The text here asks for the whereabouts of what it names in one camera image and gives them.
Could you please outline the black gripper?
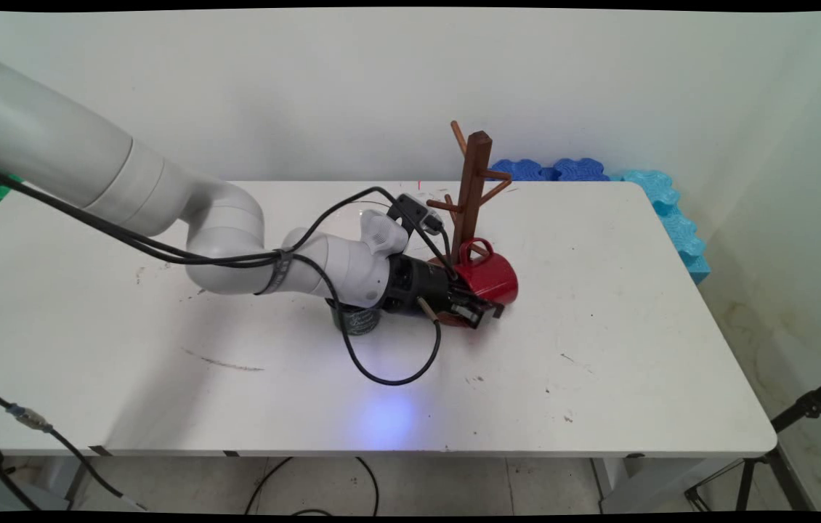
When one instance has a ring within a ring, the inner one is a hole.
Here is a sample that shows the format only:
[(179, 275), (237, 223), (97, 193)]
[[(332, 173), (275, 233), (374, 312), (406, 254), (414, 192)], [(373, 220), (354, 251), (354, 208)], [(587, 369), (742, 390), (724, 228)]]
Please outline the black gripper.
[(477, 330), (490, 319), (498, 319), (504, 312), (500, 302), (477, 298), (467, 282), (453, 280), (443, 266), (404, 254), (388, 258), (388, 282), (384, 289), (384, 311), (397, 315), (422, 315), (419, 300), (438, 315), (451, 312), (461, 324)]

